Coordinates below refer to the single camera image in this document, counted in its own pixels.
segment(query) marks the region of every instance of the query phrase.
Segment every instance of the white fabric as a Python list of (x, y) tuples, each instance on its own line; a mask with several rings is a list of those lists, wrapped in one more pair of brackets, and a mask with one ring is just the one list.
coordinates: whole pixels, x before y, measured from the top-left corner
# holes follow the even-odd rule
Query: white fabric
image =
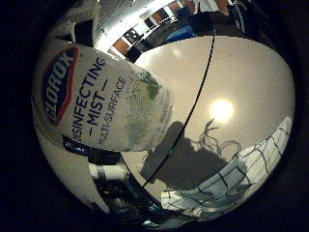
[(216, 12), (219, 11), (214, 0), (193, 0), (195, 6), (200, 3), (201, 12)]
[(183, 210), (209, 220), (225, 214), (251, 196), (267, 179), (284, 152), (292, 127), (286, 117), (262, 143), (240, 151), (220, 172), (190, 190), (161, 194), (164, 209)]

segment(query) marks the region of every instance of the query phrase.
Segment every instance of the black cable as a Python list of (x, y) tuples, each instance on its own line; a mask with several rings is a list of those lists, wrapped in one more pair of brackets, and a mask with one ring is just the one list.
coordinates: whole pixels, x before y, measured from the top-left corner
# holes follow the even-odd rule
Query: black cable
[(197, 104), (197, 101), (199, 100), (200, 98), (200, 95), (202, 93), (202, 90), (203, 90), (203, 87), (204, 87), (204, 84), (205, 84), (205, 80), (206, 80), (206, 76), (208, 74), (208, 71), (209, 71), (209, 68), (210, 68), (210, 64), (211, 64), (211, 57), (212, 57), (212, 51), (213, 51), (213, 46), (214, 46), (214, 38), (215, 38), (215, 32), (213, 31), (213, 36), (212, 36), (212, 42), (211, 42), (211, 54), (210, 54), (210, 58), (209, 58), (209, 61), (207, 63), (207, 67), (206, 67), (206, 70), (205, 70), (205, 73), (204, 73), (204, 77), (203, 77), (203, 80), (202, 80), (202, 83), (201, 83), (201, 86), (199, 88), (199, 91), (198, 91), (198, 94), (196, 96), (196, 99), (195, 99), (195, 102), (189, 112), (189, 115), (188, 117), (186, 118), (185, 120), (185, 123), (183, 125), (183, 128), (181, 130), (181, 132), (179, 133), (177, 139), (175, 140), (175, 142), (173, 143), (173, 146), (171, 147), (171, 149), (168, 151), (168, 153), (166, 154), (165, 158), (163, 159), (163, 161), (161, 162), (161, 164), (157, 167), (157, 169), (155, 170), (155, 172), (151, 175), (150, 178), (148, 178), (148, 180), (145, 182), (145, 184), (143, 185), (143, 188), (145, 187), (146, 184), (148, 184), (152, 178), (156, 175), (156, 173), (161, 169), (161, 167), (163, 166), (163, 164), (170, 158), (170, 156), (174, 153), (175, 151), (175, 148), (176, 148), (176, 145), (178, 144), (178, 142), (180, 141), (181, 137), (182, 137), (182, 134), (185, 130), (185, 127), (187, 126), (192, 114), (193, 114), (193, 111), (195, 109), (195, 106)]

